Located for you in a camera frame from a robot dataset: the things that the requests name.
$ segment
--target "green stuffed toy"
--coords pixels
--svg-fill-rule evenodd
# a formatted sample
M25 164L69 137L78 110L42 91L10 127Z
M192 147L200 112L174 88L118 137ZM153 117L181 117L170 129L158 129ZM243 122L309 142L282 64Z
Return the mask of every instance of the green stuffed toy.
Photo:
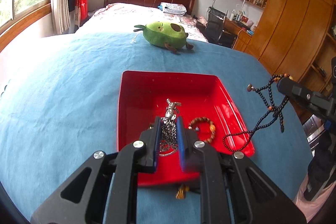
M140 28L134 32L143 31L144 38L155 46L167 48L168 50L176 53L177 49L183 48L192 49L194 46L189 44L186 40L188 33L184 31L181 25L170 22L153 22L144 25L135 25L134 27Z

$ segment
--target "gold tassel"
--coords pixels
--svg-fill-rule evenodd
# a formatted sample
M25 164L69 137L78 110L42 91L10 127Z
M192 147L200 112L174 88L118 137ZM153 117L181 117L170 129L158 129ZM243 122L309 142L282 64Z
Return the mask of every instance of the gold tassel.
M185 192L188 192L190 189L188 186L185 186L184 184L182 184L179 188L178 191L175 195L176 199L184 199L185 198Z

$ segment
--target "blue tablecloth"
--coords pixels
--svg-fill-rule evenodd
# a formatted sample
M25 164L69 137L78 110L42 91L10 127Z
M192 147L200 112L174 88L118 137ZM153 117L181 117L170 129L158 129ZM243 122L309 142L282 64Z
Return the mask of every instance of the blue tablecloth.
M265 113L260 97L246 91L249 83L264 86L270 78L252 56L196 41L189 41L193 51L174 55L141 34L131 44L133 37L106 32L45 38L38 60L8 85L0 100L0 181L27 219L93 152L116 151L125 70L217 75L249 129ZM282 98L274 87L276 104ZM283 115L283 134L277 122L254 135L252 160L293 199L312 155L290 104ZM140 189L138 223L199 223L199 195L176 200L175 191L171 186Z

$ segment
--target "brown bead bracelet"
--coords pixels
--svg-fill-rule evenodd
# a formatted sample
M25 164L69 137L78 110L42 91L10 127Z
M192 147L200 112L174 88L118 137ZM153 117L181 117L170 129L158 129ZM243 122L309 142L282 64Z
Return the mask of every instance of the brown bead bracelet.
M210 138L207 138L206 140L203 140L203 142L206 142L206 143L212 143L213 139L215 138L215 135L216 135L216 127L215 125L213 124L213 121L210 120L209 118L207 117L199 117L199 118L195 118L193 119L190 123L189 123L189 126L188 126L188 129L193 129L193 125L195 125L196 123L198 122L208 122L210 124L209 128L210 128L210 131L211 131L211 135L210 135Z

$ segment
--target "silver screw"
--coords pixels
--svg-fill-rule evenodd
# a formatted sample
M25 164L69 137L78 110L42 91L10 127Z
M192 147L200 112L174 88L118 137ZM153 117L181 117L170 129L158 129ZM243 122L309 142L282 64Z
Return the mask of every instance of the silver screw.
M135 141L135 142L133 143L133 146L134 146L135 148L141 148L141 147L143 147L143 145L144 145L143 141Z
M202 141L195 141L194 146L197 148L202 148L205 146L205 143Z
M238 160L241 160L242 158L244 158L244 153L241 152L241 151L236 151L233 153L233 156L238 159Z
M104 152L103 151L96 151L94 154L93 154L93 157L98 160L98 159L101 159L102 157L104 157Z

